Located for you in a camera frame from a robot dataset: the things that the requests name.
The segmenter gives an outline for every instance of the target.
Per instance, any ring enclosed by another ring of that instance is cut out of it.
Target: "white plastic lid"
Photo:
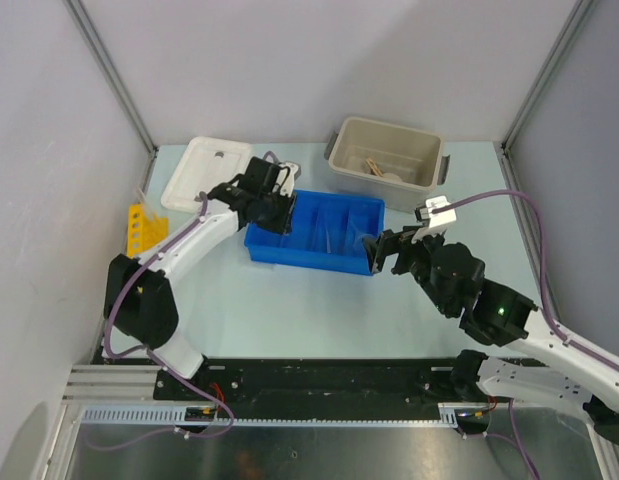
[[[196,197],[228,182],[247,168],[253,156],[248,143],[196,137],[189,142],[160,198],[165,208],[194,213],[200,208]]]

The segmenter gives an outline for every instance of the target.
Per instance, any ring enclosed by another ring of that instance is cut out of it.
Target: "white wall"
[[[63,3],[0,0],[0,478],[28,478],[94,341],[147,160]]]
[[[599,2],[513,156],[562,320],[619,355],[619,0]]]
[[[85,0],[157,143],[350,114],[501,140],[575,0]]]

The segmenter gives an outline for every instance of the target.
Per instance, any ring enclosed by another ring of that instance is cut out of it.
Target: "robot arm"
[[[523,367],[465,350],[452,372],[455,389],[470,400],[504,396],[554,408],[593,423],[601,436],[619,444],[619,357],[564,325],[556,323],[555,332],[529,298],[486,279],[484,262],[465,245],[445,244],[455,213],[434,211],[447,205],[445,197],[429,199],[416,211],[421,225],[367,241],[370,268],[381,271],[386,257],[397,254],[392,273],[410,273],[440,313],[460,318],[471,338],[547,365]]]
[[[254,157],[243,173],[206,195],[203,209],[191,222],[135,259],[116,257],[109,266],[105,318],[109,319],[118,302],[116,327],[151,349],[180,376],[191,378],[204,357],[179,322],[174,287],[216,245],[249,223],[274,233],[289,233],[299,174],[296,164]],[[139,270],[139,278],[131,282]],[[133,288],[122,293],[129,283]]]

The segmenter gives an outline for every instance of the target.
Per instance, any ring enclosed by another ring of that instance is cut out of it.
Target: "beige plastic container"
[[[414,128],[349,117],[340,129],[329,166],[332,186],[344,193],[382,198],[387,208],[412,212],[444,183],[449,157],[440,135]],[[371,172],[373,159],[383,176]]]

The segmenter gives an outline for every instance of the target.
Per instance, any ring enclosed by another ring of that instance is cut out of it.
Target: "blue plastic tray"
[[[385,203],[376,198],[297,191],[292,232],[277,235],[251,224],[251,260],[371,275],[362,245],[383,230]]]

